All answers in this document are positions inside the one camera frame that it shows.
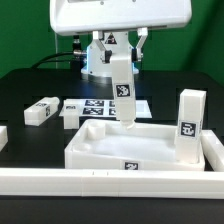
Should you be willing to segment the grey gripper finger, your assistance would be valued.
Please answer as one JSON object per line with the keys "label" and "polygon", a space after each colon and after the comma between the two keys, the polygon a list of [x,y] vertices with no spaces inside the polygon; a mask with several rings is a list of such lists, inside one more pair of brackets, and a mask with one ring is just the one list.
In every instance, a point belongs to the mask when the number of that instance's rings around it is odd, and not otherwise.
{"label": "grey gripper finger", "polygon": [[107,50],[103,44],[104,32],[103,31],[94,31],[93,32],[93,41],[96,43],[97,47],[101,51],[101,61],[103,63],[109,63],[112,56],[112,51]]}
{"label": "grey gripper finger", "polygon": [[132,49],[132,61],[139,62],[143,58],[142,47],[148,36],[148,28],[143,27],[137,30],[137,34],[139,37],[137,45]]}

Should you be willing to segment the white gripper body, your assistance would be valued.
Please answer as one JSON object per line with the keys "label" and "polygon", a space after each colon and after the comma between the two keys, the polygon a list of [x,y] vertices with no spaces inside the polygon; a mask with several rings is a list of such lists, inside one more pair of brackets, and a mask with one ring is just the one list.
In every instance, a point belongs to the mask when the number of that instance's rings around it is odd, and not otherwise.
{"label": "white gripper body", "polygon": [[50,0],[50,24],[60,35],[184,27],[191,0]]}

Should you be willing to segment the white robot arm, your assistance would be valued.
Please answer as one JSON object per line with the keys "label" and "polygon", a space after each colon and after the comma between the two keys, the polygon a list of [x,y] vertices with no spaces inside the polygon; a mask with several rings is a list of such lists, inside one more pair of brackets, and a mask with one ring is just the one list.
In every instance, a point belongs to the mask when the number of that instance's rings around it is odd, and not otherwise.
{"label": "white robot arm", "polygon": [[183,27],[191,16],[191,0],[50,0],[54,32],[92,35],[82,70],[92,77],[110,77],[120,55],[139,61],[149,30]]}

